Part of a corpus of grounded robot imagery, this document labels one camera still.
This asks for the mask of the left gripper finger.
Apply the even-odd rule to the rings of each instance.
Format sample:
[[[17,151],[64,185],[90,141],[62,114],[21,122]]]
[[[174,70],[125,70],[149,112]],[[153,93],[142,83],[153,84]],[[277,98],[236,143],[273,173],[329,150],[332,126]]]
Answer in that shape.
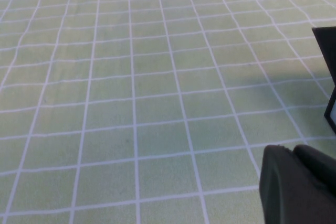
[[[308,145],[268,145],[259,193],[265,223],[335,223],[335,159]]]

